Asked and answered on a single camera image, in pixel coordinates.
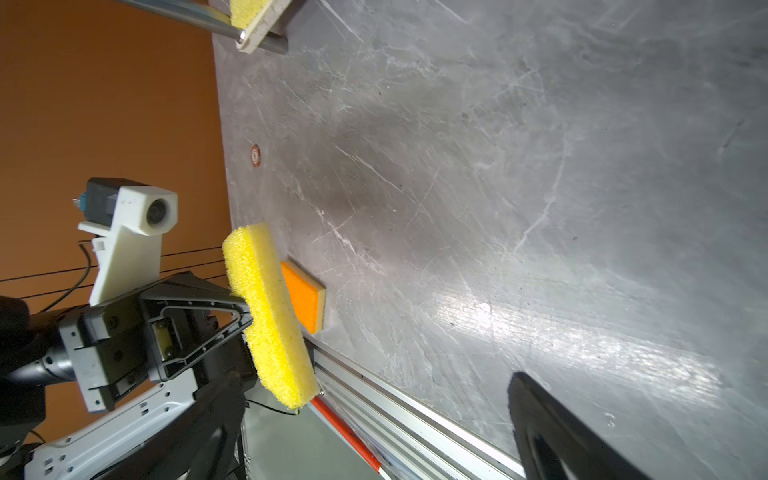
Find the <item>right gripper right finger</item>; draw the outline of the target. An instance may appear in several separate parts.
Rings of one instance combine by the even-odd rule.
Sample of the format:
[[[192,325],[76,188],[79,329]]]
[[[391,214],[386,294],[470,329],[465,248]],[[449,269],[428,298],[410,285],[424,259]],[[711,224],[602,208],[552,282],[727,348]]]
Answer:
[[[508,406],[528,479],[645,479],[530,375],[513,374]]]

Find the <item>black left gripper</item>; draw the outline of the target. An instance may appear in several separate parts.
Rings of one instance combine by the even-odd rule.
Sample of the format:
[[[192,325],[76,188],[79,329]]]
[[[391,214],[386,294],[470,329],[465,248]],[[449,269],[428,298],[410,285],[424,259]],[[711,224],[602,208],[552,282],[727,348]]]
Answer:
[[[243,337],[246,301],[190,272],[96,306],[31,314],[1,298],[1,409],[40,413],[46,387],[75,382],[85,407],[104,413],[147,378],[167,382],[192,369],[207,384],[230,371],[254,380]]]

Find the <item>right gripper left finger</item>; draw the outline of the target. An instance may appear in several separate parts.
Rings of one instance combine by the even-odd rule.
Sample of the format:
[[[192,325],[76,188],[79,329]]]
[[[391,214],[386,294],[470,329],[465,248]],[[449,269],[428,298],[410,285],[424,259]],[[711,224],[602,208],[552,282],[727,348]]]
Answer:
[[[241,427],[246,399],[230,372],[206,385],[195,402],[146,445],[98,479],[245,479]]]

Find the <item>small yellow foam sponge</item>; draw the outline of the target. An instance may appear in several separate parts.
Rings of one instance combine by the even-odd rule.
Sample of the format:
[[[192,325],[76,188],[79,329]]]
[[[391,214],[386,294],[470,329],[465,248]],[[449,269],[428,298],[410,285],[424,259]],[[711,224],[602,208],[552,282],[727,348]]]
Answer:
[[[234,230],[222,250],[231,290],[252,317],[244,335],[262,385],[285,407],[304,407],[320,387],[269,226]]]

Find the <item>orange foam sponge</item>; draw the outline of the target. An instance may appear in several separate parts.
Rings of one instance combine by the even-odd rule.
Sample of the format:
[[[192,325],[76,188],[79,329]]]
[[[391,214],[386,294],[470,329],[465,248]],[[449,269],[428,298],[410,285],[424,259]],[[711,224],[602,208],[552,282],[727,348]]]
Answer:
[[[282,262],[281,266],[299,322],[310,334],[321,332],[325,318],[325,287],[291,260]]]

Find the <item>yellow cellulose sponge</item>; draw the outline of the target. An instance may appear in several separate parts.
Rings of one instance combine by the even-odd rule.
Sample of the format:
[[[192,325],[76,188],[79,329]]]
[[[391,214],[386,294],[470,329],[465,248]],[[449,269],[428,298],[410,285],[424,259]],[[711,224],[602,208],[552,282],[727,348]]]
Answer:
[[[244,30],[262,17],[271,0],[230,0],[230,23],[233,27]]]

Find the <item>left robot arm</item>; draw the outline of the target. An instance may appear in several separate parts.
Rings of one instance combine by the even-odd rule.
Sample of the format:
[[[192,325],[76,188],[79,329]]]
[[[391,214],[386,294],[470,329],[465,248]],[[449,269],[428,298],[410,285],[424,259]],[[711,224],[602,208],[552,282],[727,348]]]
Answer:
[[[31,314],[1,301],[5,479],[244,479],[246,302],[189,272],[96,306]],[[98,419],[28,443],[49,385],[74,382]]]

